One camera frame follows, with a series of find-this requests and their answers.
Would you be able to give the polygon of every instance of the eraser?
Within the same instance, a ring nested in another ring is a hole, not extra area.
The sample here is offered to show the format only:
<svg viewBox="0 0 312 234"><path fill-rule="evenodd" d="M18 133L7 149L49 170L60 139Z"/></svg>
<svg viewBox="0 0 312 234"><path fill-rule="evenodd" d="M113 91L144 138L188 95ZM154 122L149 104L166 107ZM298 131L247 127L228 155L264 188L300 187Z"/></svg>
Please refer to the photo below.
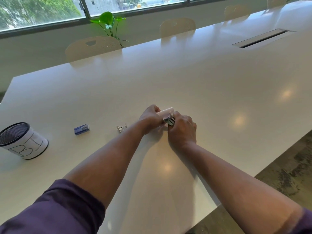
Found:
<svg viewBox="0 0 312 234"><path fill-rule="evenodd" d="M162 111L160 111L160 112L158 112L157 114L159 115L159 116L161 116L161 117L163 117L163 118L165 118L165 117L169 117L169 113L174 113L174 108L172 107L172 108L168 108L168 109L166 109L166 110L162 110Z"/></svg>
<svg viewBox="0 0 312 234"><path fill-rule="evenodd" d="M82 125L82 126L79 126L79 127L75 128L74 132L75 132L75 135L79 135L79 134L87 132L89 130L90 130L89 125L85 124L85 125Z"/></svg>

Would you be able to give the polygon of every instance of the window frame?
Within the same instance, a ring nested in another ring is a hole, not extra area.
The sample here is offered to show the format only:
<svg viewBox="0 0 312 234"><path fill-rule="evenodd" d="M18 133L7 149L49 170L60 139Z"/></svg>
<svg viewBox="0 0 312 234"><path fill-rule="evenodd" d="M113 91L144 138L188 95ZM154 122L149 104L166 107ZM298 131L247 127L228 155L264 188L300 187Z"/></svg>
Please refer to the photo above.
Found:
<svg viewBox="0 0 312 234"><path fill-rule="evenodd" d="M154 6L154 7L144 7L144 8L135 9L135 10L115 12L113 14L121 16L121 17L130 17L130 16L144 15L144 14L149 14L149 13L154 13L154 12L159 12L159 11L169 11L169 10L174 10L178 8L197 6L197 5L213 3L217 1L225 1L225 0L184 0L183 2L179 2L179 3L172 3L168 5L161 5L161 6ZM80 3L83 7L85 16L82 16L76 19L71 19L71 20L61 20L61 21L57 21L53 23L39 24L35 26L21 27L21 28L12 29L12 30L1 31L0 39L26 35L26 34L33 34L33 33L43 32L43 31L48 31L48 30L90 24L91 19L95 19L99 17L99 16L93 16L93 17L90 16L85 0L80 0Z"/></svg>

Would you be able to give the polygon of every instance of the white wall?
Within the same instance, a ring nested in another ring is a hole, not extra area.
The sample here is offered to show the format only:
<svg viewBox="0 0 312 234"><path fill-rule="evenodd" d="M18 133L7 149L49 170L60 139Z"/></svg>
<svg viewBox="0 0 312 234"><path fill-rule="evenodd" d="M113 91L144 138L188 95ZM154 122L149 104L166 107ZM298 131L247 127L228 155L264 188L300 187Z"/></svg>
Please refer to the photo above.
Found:
<svg viewBox="0 0 312 234"><path fill-rule="evenodd" d="M192 18L197 28L212 25L223 21L226 6L238 3L248 5L253 12L266 9L266 0L227 0L137 15L119 25L119 36L129 41L125 47L158 39L160 24L175 17ZM64 51L70 43L99 35L104 35L99 26L87 24L0 39L0 92L8 88L14 76L66 63Z"/></svg>

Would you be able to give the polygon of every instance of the hand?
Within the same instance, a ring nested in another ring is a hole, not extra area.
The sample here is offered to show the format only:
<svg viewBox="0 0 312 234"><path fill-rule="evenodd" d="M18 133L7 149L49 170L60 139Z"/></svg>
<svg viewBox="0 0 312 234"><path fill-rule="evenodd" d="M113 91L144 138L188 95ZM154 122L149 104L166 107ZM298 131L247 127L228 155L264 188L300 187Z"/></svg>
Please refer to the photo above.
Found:
<svg viewBox="0 0 312 234"><path fill-rule="evenodd" d="M148 134L151 130L164 123L162 117L157 115L157 112L160 112L160 109L153 104L150 105L140 116L139 122L143 125L144 134Z"/></svg>
<svg viewBox="0 0 312 234"><path fill-rule="evenodd" d="M174 113L174 126L168 125L168 139L171 145L183 152L183 148L189 144L196 144L196 123L189 116L183 116L179 112Z"/></svg>

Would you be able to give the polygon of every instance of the right arm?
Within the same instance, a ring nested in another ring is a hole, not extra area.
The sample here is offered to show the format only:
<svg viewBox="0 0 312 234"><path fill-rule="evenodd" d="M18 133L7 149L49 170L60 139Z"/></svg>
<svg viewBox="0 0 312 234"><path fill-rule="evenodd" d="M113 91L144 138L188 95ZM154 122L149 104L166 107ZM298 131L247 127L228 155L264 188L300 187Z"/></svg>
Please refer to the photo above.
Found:
<svg viewBox="0 0 312 234"><path fill-rule="evenodd" d="M170 143L198 170L224 208L247 234L289 233L303 208L282 193L196 144L196 124L175 112Z"/></svg>

